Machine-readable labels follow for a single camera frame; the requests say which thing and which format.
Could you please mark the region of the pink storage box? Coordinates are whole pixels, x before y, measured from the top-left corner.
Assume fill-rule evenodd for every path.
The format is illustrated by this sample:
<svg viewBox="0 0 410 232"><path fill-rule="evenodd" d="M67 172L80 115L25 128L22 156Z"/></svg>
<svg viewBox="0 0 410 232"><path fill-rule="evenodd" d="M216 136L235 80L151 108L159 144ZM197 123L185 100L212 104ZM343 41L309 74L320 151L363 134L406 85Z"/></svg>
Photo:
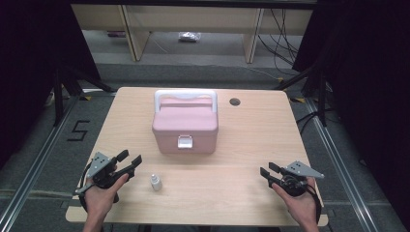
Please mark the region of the pink storage box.
<svg viewBox="0 0 410 232"><path fill-rule="evenodd" d="M213 154L219 133L218 95L207 89L158 90L152 131L163 154Z"/></svg>

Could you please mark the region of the metal floor rail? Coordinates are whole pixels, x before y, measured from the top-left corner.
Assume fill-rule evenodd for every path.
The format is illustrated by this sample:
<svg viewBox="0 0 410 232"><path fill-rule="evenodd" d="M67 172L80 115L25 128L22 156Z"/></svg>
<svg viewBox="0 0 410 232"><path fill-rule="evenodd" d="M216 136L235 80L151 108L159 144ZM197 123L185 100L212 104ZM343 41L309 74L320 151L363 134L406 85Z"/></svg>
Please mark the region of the metal floor rail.
<svg viewBox="0 0 410 232"><path fill-rule="evenodd" d="M19 215L32 187L36 184L44 166L50 157L61 131L64 129L73 108L78 102L78 97L70 97L63 106L63 114L57 122L52 123L40 150L35 154L32 162L23 174L23 179L18 183L15 189L9 191L0 191L0 199L8 199L5 207L0 211L0 232L9 232L13 227L17 216Z"/></svg>
<svg viewBox="0 0 410 232"><path fill-rule="evenodd" d="M328 129L322 124L320 119L314 119L314 125L321 137L322 142L328 152L330 160L336 170L343 189L351 203L351 206L361 224L364 232L379 232L373 216L368 208L364 198L360 194L352 176L350 175L341 155L332 139Z"/></svg>

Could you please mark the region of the small white bottle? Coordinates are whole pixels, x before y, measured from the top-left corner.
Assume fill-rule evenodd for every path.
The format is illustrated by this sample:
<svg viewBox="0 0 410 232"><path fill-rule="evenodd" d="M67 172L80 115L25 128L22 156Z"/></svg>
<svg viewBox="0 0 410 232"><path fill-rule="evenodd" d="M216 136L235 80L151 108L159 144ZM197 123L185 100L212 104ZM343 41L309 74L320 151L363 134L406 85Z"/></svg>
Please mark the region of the small white bottle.
<svg viewBox="0 0 410 232"><path fill-rule="evenodd" d="M151 181L151 186L152 186L153 190L159 191L159 190L162 189L161 178L158 175L152 174L150 181Z"/></svg>

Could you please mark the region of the person's left hand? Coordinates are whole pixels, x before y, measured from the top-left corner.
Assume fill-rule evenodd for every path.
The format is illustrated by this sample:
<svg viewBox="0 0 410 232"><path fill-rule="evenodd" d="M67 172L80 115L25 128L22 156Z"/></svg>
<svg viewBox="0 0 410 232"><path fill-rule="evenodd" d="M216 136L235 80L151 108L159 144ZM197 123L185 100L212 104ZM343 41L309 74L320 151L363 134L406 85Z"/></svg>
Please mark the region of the person's left hand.
<svg viewBox="0 0 410 232"><path fill-rule="evenodd" d="M128 180L129 175L122 175L110 188L89 188L84 196L87 206L86 221L104 221L112 208L117 191Z"/></svg>

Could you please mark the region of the black metal stand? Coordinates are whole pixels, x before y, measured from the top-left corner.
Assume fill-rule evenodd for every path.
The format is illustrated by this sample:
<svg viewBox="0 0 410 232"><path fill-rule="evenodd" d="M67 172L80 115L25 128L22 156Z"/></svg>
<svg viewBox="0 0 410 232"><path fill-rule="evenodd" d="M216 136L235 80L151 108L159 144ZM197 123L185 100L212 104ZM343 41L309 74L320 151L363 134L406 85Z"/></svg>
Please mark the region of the black metal stand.
<svg viewBox="0 0 410 232"><path fill-rule="evenodd" d="M86 82L102 89L107 93L115 93L116 89L104 84L101 81L100 75L88 74L77 68L69 65L59 64L54 72L53 77L53 91L54 91L54 105L55 105L55 121L54 125L57 126L62 120L64 115L63 106L63 89L66 89L70 96L79 97L84 93L80 87L78 80L82 79Z"/></svg>
<svg viewBox="0 0 410 232"><path fill-rule="evenodd" d="M313 115L318 117L323 127L326 127L326 76L318 65L312 65L289 80L282 81L279 86L275 87L275 90L283 91L304 78L306 82L302 94L304 97L311 97L314 93L318 94L318 106Z"/></svg>

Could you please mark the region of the black curtain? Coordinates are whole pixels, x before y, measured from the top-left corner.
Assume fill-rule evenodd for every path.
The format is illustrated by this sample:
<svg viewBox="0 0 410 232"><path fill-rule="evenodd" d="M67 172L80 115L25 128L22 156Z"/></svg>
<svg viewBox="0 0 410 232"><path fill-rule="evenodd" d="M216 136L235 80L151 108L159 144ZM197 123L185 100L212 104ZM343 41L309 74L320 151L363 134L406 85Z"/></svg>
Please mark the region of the black curtain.
<svg viewBox="0 0 410 232"><path fill-rule="evenodd" d="M70 0L0 0L0 167L31 130L54 76L100 74Z"/></svg>
<svg viewBox="0 0 410 232"><path fill-rule="evenodd" d="M338 115L410 232L410 0L317 0L294 70L326 42Z"/></svg>

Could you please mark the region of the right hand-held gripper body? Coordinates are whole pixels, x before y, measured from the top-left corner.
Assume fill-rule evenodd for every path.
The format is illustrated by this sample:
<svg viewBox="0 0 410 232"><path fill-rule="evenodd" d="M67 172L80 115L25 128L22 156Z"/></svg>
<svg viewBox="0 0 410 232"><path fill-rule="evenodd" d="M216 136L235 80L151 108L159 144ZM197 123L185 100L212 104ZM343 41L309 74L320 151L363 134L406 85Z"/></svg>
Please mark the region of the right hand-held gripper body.
<svg viewBox="0 0 410 232"><path fill-rule="evenodd" d="M306 192L308 177L323 179L324 174L314 170L301 161L293 161L283 167L284 171L280 178L280 187L291 196L300 196Z"/></svg>

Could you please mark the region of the clear plastic bag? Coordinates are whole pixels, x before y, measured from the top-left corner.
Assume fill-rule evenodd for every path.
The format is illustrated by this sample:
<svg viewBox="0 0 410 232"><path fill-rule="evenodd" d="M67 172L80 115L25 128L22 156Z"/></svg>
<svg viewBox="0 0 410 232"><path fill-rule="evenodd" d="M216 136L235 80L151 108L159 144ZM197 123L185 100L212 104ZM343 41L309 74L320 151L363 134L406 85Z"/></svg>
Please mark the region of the clear plastic bag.
<svg viewBox="0 0 410 232"><path fill-rule="evenodd" d="M201 39L199 32L180 32L178 40L184 43L197 43Z"/></svg>

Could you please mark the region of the person's right hand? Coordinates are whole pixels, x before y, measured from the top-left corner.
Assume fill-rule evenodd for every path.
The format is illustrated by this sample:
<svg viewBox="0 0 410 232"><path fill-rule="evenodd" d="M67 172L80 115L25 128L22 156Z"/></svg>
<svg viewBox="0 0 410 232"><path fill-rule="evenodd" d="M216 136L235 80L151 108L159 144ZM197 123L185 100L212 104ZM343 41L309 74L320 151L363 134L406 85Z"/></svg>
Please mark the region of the person's right hand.
<svg viewBox="0 0 410 232"><path fill-rule="evenodd" d="M284 201L288 213L299 225L313 223L317 225L316 203L311 194L305 192L300 196L293 197L277 184L272 184L272 189Z"/></svg>

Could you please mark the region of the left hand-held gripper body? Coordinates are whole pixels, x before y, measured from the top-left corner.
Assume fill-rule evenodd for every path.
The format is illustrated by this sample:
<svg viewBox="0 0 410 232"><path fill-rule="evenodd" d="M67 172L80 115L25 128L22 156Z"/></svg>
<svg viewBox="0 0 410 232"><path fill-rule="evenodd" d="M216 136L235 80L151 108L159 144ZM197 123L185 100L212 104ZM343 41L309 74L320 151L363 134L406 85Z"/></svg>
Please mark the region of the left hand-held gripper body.
<svg viewBox="0 0 410 232"><path fill-rule="evenodd" d="M101 152L97 152L88 163L80 179L79 187L74 194L79 197L81 203L85 202L85 192L92 186L100 189L109 189L114 183L124 175L123 169L117 170L118 162L109 158Z"/></svg>

